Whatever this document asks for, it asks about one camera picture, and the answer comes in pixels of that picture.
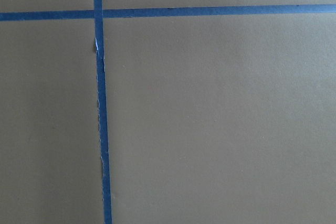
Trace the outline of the brown paper table cover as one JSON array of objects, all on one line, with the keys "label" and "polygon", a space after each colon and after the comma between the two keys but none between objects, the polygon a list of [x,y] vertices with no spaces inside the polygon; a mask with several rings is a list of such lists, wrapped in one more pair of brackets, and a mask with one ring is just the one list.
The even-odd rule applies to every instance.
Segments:
[{"label": "brown paper table cover", "polygon": [[335,223],[335,0],[1,0],[1,223]]}]

